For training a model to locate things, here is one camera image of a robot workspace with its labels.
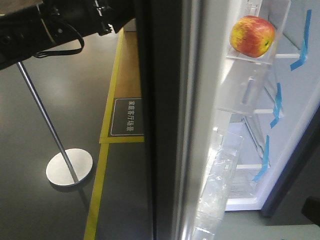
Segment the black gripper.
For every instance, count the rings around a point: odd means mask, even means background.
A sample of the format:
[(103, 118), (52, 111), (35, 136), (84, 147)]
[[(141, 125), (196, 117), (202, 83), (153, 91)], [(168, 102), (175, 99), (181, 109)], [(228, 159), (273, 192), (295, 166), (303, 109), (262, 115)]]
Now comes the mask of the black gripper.
[(83, 37), (118, 33), (135, 18), (132, 0), (43, 0), (38, 6), (39, 48), (52, 48)]

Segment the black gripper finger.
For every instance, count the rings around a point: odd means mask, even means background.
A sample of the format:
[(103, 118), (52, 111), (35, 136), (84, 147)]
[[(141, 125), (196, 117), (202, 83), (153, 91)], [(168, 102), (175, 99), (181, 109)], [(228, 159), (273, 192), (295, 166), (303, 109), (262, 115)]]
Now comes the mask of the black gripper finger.
[(302, 207), (302, 214), (313, 224), (320, 224), (320, 198), (309, 196)]

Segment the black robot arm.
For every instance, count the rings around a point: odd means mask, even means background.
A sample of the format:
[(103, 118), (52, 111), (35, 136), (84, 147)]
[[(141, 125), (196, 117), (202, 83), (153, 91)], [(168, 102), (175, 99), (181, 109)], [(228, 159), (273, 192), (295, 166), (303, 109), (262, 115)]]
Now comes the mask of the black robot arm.
[(82, 52), (84, 37), (118, 33), (135, 18), (132, 0), (44, 0), (0, 18), (0, 68), (31, 57)]

